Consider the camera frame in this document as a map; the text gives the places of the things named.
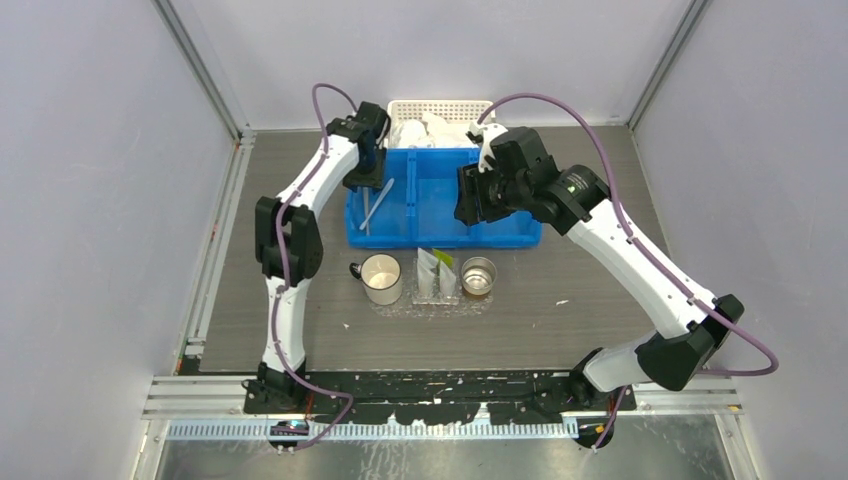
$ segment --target blue bin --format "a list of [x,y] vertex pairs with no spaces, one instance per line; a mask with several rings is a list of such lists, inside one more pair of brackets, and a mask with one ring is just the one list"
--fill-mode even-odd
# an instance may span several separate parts
[[[466,227],[453,218],[459,195],[457,169],[477,163],[477,148],[389,149],[384,180],[392,189],[374,212],[371,235],[365,220],[363,189],[350,192],[345,208],[347,240],[356,248],[528,248],[542,239],[542,225],[527,212],[494,223]],[[374,205],[380,192],[369,189]]]

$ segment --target stainless steel bowl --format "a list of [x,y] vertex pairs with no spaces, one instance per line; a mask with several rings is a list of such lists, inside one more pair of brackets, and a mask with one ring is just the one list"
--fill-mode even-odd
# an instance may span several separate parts
[[475,296],[485,296],[498,278],[498,269],[485,257],[469,258],[462,264],[462,288]]

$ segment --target table surface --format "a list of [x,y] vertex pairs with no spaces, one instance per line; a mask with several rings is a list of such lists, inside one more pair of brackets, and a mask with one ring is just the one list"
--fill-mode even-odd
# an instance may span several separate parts
[[[602,177],[597,152],[578,127],[539,128],[560,168],[579,163]],[[597,129],[613,164],[628,214],[666,251],[630,131]],[[260,133],[250,158],[215,299],[204,372],[253,371],[266,341],[268,304],[254,258],[253,209],[305,166],[318,132]],[[570,368],[596,347],[648,332],[636,301],[592,256],[545,226],[526,250],[457,250],[460,261],[482,255],[498,268],[492,303],[479,315],[378,315],[348,273],[371,251],[350,248],[344,227],[347,190],[339,187],[319,219],[324,261],[306,305],[304,346],[310,370]],[[403,265],[413,250],[391,252]]]

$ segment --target mug handle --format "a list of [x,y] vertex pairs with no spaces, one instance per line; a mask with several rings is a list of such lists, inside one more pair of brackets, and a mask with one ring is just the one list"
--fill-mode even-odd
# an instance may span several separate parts
[[358,263],[351,263],[348,270],[350,270],[350,274],[353,275],[353,278],[362,280],[362,265]]

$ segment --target white enamel mug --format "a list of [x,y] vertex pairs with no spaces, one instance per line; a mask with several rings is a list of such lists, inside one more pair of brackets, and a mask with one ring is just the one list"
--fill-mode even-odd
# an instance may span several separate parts
[[351,263],[350,274],[365,286],[365,294],[377,305],[395,303],[403,291],[400,263],[391,255],[378,253],[364,262]]

